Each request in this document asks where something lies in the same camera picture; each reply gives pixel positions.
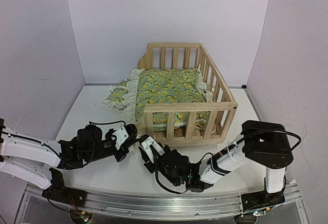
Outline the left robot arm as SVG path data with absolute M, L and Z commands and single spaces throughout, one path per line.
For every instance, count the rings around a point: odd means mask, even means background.
M 89 189 L 88 165 L 114 157 L 126 158 L 137 142 L 137 127 L 124 121 L 103 133 L 100 123 L 78 129 L 71 140 L 45 140 L 13 131 L 1 119 L 1 172 L 23 179 L 63 202 Z

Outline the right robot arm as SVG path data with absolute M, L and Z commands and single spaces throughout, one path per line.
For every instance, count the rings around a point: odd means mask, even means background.
M 144 166 L 155 175 L 157 184 L 167 192 L 177 191 L 159 180 L 164 176 L 172 185 L 185 186 L 185 191 L 201 193 L 213 187 L 220 179 L 248 163 L 265 167 L 264 189 L 242 194 L 242 211 L 262 211 L 284 203 L 285 172 L 293 162 L 293 151 L 302 138 L 287 131 L 281 124 L 247 120 L 236 138 L 219 152 L 206 153 L 198 162 L 180 154 L 176 149 L 162 146 L 149 135 L 139 138 L 139 150 Z

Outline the wooden pet bed frame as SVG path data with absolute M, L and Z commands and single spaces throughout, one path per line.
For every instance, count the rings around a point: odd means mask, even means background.
M 137 68 L 141 133 L 173 147 L 225 141 L 238 104 L 203 44 L 149 43 Z

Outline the lemon print bed cushion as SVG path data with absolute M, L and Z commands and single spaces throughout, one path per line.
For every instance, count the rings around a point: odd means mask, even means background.
M 152 104 L 210 103 L 213 93 L 207 90 L 201 71 L 193 69 L 134 69 L 124 95 L 124 117 L 138 124 L 144 108 Z

